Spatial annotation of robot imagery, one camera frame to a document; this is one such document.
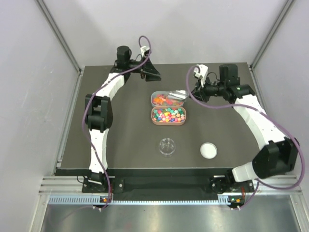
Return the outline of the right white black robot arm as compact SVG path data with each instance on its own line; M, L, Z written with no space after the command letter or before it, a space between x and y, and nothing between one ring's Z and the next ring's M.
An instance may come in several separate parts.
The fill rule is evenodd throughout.
M219 80L211 82L208 67L198 64L192 67L197 79L189 96L198 104L207 105L210 97L222 97L228 102L219 108L233 108L252 132L259 152L252 161L230 169L225 174L225 185L230 191L237 191L243 182L261 180L291 172L295 168L300 146L296 138L274 122L261 107L250 85L242 85L236 64L219 67Z

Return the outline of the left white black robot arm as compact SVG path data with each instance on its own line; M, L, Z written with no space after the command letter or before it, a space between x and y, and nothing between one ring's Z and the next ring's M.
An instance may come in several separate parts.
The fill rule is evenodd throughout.
M140 47L141 60L131 58L131 49L126 46L117 48L116 61L107 79L93 94L85 97L82 130L88 129L86 137L91 146L89 169L90 180L98 191L111 192L111 181L107 169L107 137L113 123L112 99L125 85L132 73L140 74L147 82L161 81L160 72L150 61L151 48Z

